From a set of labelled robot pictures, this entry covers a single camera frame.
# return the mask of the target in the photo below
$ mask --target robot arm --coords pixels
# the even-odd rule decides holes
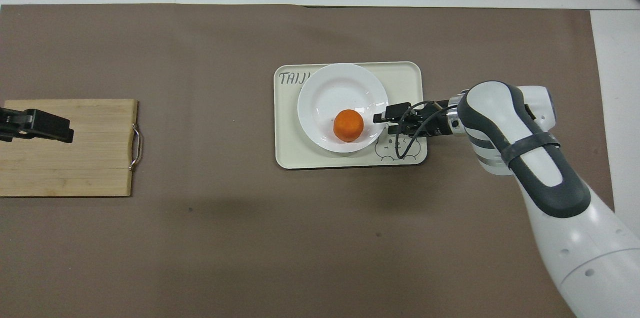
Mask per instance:
[[[432,105],[448,110],[405,113],[409,123],[389,130],[467,135],[485,170],[516,177],[542,260],[576,316],[640,316],[640,240],[548,133],[556,115],[546,88],[487,81]],[[374,121],[399,122],[393,107]],[[422,135],[416,126],[424,127]]]

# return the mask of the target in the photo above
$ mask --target brown surface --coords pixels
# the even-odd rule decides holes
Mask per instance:
[[[71,121],[73,143],[14,139],[0,144],[0,197],[128,196],[134,99],[13,100]]]
[[[611,205],[588,12],[3,6],[0,99],[139,100],[131,198],[0,201],[0,316],[571,316],[514,179],[464,138],[418,167],[287,171],[273,72],[410,60],[425,97],[546,85]]]

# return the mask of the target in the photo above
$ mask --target wooden cutting board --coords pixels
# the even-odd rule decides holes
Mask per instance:
[[[135,99],[15,100],[70,120],[73,142],[14,138],[0,142],[0,196],[83,197],[131,194]]]

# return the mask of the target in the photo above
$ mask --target black device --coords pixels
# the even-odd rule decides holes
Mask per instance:
[[[14,138],[44,138],[71,143],[74,139],[73,129],[69,129],[69,119],[46,111],[0,108],[0,118],[0,140],[5,142],[11,142]]]
[[[410,137],[423,138],[436,135],[450,135],[451,128],[447,122],[447,110],[443,107],[448,106],[449,101],[423,101],[414,104],[400,103],[386,107],[384,113],[375,114],[373,116],[374,123],[397,123],[397,125],[389,126],[389,134],[403,134]],[[424,105],[422,109],[414,109],[414,107]]]

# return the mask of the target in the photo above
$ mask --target black cable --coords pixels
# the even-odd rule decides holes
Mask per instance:
[[[443,111],[449,110],[449,109],[453,109],[456,108],[457,105],[452,105],[452,106],[448,106],[446,108],[442,108],[438,111],[436,111],[435,113],[429,115],[429,117],[427,119],[425,119],[422,124],[420,124],[420,127],[418,127],[418,130],[416,130],[416,132],[413,134],[413,137],[411,138],[411,140],[409,140],[409,145],[407,145],[406,149],[404,150],[402,156],[400,155],[400,152],[398,151],[398,136],[399,134],[395,134],[395,155],[398,156],[398,159],[404,159],[405,156],[407,156],[407,153],[409,153],[409,148],[411,148],[411,145],[414,144],[414,141],[418,138],[418,134],[420,133],[421,130],[423,130],[425,128],[425,126],[427,126],[427,124],[429,124],[430,121],[432,121],[433,119],[435,119],[439,114],[441,114]]]
[[[400,151],[398,151],[398,139],[400,138],[400,131],[402,131],[402,124],[405,123],[405,118],[407,117],[407,115],[409,115],[409,113],[411,112],[411,110],[415,107],[417,107],[418,105],[423,105],[423,104],[434,104],[435,101],[432,100],[425,100],[425,101],[421,101],[420,103],[415,103],[414,105],[411,105],[409,108],[407,108],[407,110],[404,111],[404,113],[402,114],[402,117],[400,117],[400,120],[398,120],[398,127],[397,130],[395,132],[395,156],[398,156],[398,159],[404,159],[404,156],[402,156],[402,158],[400,158]]]

